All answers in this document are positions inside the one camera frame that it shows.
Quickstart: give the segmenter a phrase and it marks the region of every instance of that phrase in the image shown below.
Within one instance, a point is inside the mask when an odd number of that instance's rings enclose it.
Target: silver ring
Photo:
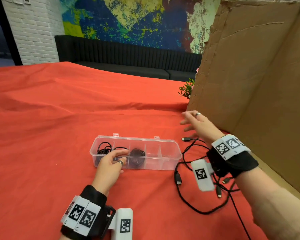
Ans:
[[[117,163],[121,163],[121,165],[124,165],[124,162],[121,160],[118,160]]]

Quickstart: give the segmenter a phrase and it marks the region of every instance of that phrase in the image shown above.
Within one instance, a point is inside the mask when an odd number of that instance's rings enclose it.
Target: red fabric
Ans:
[[[68,62],[0,68],[0,240],[60,237],[62,215],[94,178],[89,150],[98,135],[160,136],[184,150],[182,85]],[[204,154],[193,148],[187,159]],[[200,192],[184,165],[179,172],[182,194],[198,209],[225,199]],[[233,197],[252,239],[266,239],[242,193]],[[173,171],[126,169],[107,203],[133,209],[133,239],[247,239],[231,201],[211,215],[194,212]]]

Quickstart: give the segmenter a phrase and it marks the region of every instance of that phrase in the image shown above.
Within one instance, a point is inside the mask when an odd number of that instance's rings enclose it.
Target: tufted backrest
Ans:
[[[91,40],[69,35],[55,36],[60,61],[90,61],[124,66],[196,72],[202,55]]]

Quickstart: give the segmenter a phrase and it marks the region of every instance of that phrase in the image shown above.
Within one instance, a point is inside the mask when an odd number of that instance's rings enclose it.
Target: clear plastic box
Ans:
[[[102,142],[109,142],[112,149],[125,147],[130,151],[136,148],[145,152],[145,157],[126,156],[127,163],[122,168],[174,170],[182,157],[179,145],[174,140],[162,140],[158,136],[155,136],[154,139],[148,139],[119,137],[119,134],[113,134],[113,136],[98,136],[94,140],[90,154],[95,167],[98,167],[101,158],[104,157],[104,155],[98,154],[98,147]],[[104,149],[106,145],[106,143],[102,144],[100,149]]]

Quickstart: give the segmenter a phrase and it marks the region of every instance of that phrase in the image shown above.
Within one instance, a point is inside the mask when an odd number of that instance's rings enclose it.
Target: person's left hand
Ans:
[[[114,150],[100,160],[96,176],[91,184],[97,191],[108,197],[109,190],[115,184],[119,175],[124,172],[121,170],[121,163],[116,161],[113,162],[113,159],[118,156],[128,155],[128,153],[129,150]],[[127,162],[126,157],[122,157],[120,160],[124,165]]]

